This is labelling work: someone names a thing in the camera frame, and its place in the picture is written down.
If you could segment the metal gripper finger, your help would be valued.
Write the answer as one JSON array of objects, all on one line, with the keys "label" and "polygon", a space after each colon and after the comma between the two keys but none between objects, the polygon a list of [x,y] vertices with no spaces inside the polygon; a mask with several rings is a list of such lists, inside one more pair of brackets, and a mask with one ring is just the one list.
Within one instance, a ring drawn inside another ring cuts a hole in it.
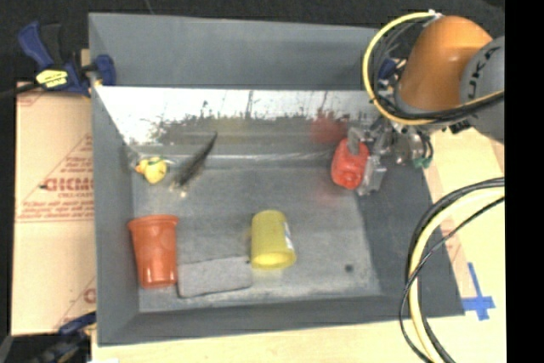
[{"label": "metal gripper finger", "polygon": [[366,196],[380,190],[387,168],[379,156],[370,156],[366,162],[363,179],[357,188],[359,196]]},{"label": "metal gripper finger", "polygon": [[362,137],[362,130],[358,127],[351,127],[348,130],[347,135],[347,147],[351,154],[360,153],[360,142]]}]

